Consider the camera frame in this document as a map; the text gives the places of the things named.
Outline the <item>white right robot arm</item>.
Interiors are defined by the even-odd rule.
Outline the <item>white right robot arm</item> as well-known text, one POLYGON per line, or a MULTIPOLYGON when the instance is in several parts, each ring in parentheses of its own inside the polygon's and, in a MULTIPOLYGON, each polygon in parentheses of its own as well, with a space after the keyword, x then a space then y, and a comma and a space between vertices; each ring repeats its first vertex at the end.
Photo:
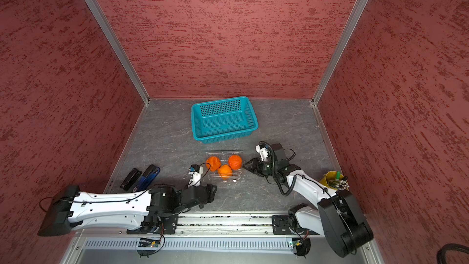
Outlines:
POLYGON ((257 176, 272 177, 285 195, 299 193, 312 206, 298 205, 289 211, 291 229, 313 231, 326 238, 340 257, 345 257, 374 239, 374 233, 357 199, 348 190, 328 188, 309 177, 296 165, 279 166, 253 158, 243 168, 257 176))

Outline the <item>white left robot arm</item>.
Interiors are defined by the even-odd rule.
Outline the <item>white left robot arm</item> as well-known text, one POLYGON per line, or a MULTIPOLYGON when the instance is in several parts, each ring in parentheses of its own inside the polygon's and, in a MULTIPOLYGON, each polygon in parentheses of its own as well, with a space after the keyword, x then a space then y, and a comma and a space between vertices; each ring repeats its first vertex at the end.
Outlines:
POLYGON ((150 233, 168 225, 174 218, 194 207, 211 203, 217 186, 197 185, 178 190, 163 185, 134 193, 95 194, 70 185, 57 193, 37 232, 39 237, 67 235, 86 228, 115 227, 128 233, 150 233))

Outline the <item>clear plastic clamshell container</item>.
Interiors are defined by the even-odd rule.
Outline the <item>clear plastic clamshell container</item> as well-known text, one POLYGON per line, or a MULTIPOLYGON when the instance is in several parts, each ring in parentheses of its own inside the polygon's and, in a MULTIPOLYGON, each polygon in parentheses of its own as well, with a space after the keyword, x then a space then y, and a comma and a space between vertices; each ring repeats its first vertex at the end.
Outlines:
POLYGON ((242 164, 245 161, 242 150, 218 150, 205 152, 210 183, 238 183, 244 176, 242 164))

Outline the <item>orange fruit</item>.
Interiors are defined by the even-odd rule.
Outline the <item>orange fruit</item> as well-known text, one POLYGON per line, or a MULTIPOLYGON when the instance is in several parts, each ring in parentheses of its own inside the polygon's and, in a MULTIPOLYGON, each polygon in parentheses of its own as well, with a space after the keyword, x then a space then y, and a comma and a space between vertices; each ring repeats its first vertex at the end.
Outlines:
POLYGON ((228 165, 233 171, 237 171, 243 167, 243 160, 239 155, 232 155, 228 159, 228 165))
POLYGON ((229 165, 223 165, 217 170, 217 173, 222 180, 227 180, 232 177, 233 170, 229 165))
POLYGON ((221 160, 217 156, 210 156, 206 160, 206 164, 211 172, 216 172, 222 166, 221 160))

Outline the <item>orange fruit front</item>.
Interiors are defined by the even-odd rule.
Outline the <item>orange fruit front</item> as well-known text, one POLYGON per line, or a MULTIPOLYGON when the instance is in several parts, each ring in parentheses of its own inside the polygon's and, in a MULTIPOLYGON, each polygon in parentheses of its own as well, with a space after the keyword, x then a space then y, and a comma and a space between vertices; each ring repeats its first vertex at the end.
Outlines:
POLYGON ((233 170, 229 165, 223 165, 217 170, 217 173, 222 180, 227 180, 232 177, 233 170))

